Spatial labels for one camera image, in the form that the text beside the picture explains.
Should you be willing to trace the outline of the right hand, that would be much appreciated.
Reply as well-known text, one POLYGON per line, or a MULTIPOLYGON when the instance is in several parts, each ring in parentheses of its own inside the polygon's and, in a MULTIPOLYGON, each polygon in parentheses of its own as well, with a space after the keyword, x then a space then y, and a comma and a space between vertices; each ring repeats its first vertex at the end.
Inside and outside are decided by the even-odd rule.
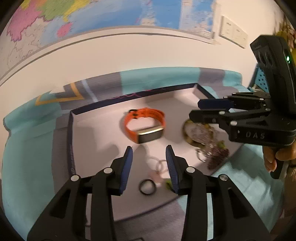
POLYGON ((279 161, 287 161, 290 166, 295 167, 295 145, 291 145, 287 148, 282 148, 279 150, 273 149, 271 147, 262 147, 264 165, 268 173, 276 170, 277 163, 279 161))

